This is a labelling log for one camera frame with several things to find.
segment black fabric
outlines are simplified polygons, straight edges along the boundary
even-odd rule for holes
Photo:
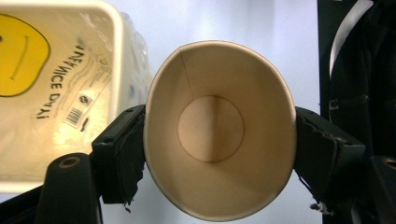
[[[330,119],[366,145],[396,157],[396,1],[375,1],[341,47],[330,82]]]

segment white surface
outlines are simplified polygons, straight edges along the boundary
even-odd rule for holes
[[[179,46],[201,40],[232,41],[267,58],[286,79],[297,106],[319,112],[316,1],[291,0],[108,0],[130,15],[148,43],[153,75]],[[309,208],[315,201],[293,173],[282,193],[259,213],[230,223],[321,223]],[[208,223],[175,208],[154,184],[149,170],[130,206],[102,206],[105,223]]]

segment smiley face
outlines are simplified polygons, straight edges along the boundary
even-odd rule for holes
[[[35,28],[0,14],[0,97],[33,86],[50,55],[50,45]]]

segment plastic bin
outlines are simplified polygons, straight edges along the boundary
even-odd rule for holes
[[[94,0],[3,0],[0,27],[0,192],[24,192],[132,106],[131,27]]]

